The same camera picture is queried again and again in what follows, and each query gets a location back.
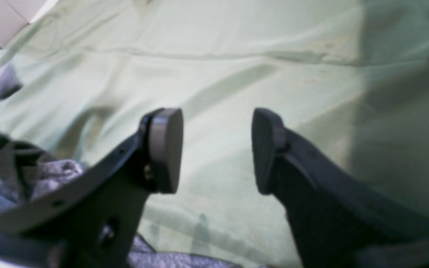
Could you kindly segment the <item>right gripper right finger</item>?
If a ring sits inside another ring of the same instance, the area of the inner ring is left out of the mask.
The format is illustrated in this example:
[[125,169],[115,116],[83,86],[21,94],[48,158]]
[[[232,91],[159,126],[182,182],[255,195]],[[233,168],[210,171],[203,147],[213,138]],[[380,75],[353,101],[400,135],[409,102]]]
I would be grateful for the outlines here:
[[429,268],[429,218],[351,178],[281,117],[256,108],[259,192],[274,195],[305,268]]

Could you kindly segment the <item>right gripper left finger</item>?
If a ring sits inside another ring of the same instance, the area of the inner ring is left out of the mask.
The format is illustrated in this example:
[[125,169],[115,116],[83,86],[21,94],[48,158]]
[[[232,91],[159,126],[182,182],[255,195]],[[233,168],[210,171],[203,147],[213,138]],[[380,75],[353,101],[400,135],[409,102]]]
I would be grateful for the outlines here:
[[177,191],[180,108],[146,114],[138,131],[79,178],[0,213],[0,262],[29,268],[123,268],[151,193]]

